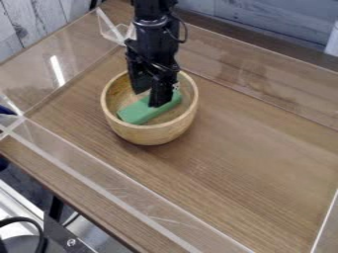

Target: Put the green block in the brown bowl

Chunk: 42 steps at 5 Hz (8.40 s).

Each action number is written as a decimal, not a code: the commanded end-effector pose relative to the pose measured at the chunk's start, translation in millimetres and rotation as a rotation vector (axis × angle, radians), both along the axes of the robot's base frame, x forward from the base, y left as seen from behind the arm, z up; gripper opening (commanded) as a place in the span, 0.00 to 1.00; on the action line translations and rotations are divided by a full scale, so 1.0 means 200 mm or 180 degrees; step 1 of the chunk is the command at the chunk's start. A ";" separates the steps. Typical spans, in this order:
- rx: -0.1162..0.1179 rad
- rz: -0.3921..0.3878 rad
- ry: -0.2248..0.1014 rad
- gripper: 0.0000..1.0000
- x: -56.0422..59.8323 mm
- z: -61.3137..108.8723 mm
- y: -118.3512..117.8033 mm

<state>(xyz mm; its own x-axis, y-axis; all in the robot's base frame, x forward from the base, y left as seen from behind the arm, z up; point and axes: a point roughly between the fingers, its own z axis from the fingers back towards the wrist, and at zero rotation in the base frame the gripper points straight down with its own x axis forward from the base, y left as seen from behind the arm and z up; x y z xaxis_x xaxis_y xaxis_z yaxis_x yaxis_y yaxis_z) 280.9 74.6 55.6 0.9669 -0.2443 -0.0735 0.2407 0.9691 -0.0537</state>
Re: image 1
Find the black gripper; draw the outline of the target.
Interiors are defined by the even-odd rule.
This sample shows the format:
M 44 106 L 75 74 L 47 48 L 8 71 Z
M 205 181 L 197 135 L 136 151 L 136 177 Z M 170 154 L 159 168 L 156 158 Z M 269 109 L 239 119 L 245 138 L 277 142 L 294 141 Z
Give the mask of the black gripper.
M 136 94 L 151 89 L 148 106 L 158 108 L 171 101 L 177 83 L 179 20 L 135 19 L 132 25 L 136 37 L 124 40 L 131 86 Z

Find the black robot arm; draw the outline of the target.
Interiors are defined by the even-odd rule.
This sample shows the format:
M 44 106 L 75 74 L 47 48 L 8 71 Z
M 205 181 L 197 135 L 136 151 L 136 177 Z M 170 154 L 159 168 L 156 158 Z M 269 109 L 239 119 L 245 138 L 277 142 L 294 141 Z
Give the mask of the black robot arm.
M 131 0 L 136 38 L 126 39 L 126 57 L 135 94 L 151 91 L 148 106 L 171 101 L 179 66 L 179 20 L 171 13 L 177 0 Z

